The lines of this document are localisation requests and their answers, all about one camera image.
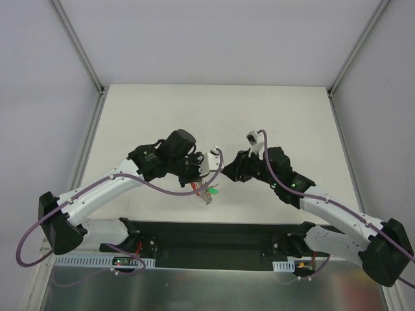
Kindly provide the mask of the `steel key holder red handle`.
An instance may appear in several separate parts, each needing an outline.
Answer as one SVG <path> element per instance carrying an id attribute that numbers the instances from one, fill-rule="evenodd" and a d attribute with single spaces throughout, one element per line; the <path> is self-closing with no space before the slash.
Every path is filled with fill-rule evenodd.
<path id="1" fill-rule="evenodd" d="M 196 195 L 199 198 L 201 198 L 205 202 L 206 205 L 209 205 L 213 201 L 213 195 L 210 195 L 210 193 L 208 192 L 208 189 L 210 187 L 215 188 L 215 185 L 209 186 L 205 188 L 204 190 L 200 190 L 205 184 L 206 182 L 204 181 L 196 181 L 196 182 L 190 183 L 192 189 L 196 191 Z"/>

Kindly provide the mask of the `green key tag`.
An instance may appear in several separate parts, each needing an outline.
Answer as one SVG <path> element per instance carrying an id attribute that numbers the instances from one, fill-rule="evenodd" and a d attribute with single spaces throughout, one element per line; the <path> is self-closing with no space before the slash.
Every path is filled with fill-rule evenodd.
<path id="1" fill-rule="evenodd" d="M 210 187 L 208 189 L 208 192 L 210 193 L 210 195 L 216 195 L 218 193 L 218 190 L 213 187 Z"/>

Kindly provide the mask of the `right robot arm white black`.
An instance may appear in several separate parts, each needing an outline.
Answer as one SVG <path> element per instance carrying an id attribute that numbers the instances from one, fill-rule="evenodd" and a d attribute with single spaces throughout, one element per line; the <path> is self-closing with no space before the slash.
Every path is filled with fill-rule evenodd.
<path id="1" fill-rule="evenodd" d="M 356 264 L 373 281 L 391 287 L 414 261 L 414 250 L 399 221 L 388 221 L 352 211 L 336 202 L 323 188 L 295 172 L 280 147 L 268 148 L 262 156 L 240 151 L 222 171 L 232 181 L 252 178 L 270 186 L 284 203 L 313 214 L 335 230 L 306 223 L 302 233 L 284 242 L 294 257 L 311 251 L 327 253 Z"/>

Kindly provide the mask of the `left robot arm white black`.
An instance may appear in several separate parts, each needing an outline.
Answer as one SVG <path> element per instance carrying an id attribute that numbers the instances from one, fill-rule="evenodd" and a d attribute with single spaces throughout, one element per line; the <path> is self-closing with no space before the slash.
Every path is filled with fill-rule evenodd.
<path id="1" fill-rule="evenodd" d="M 38 218 L 55 255 L 76 249 L 88 233 L 83 221 L 124 192 L 163 178 L 178 177 L 181 186 L 202 179 L 206 155 L 196 149 L 195 138 L 183 129 L 154 144 L 132 150 L 102 177 L 67 194 L 48 191 L 39 198 Z"/>

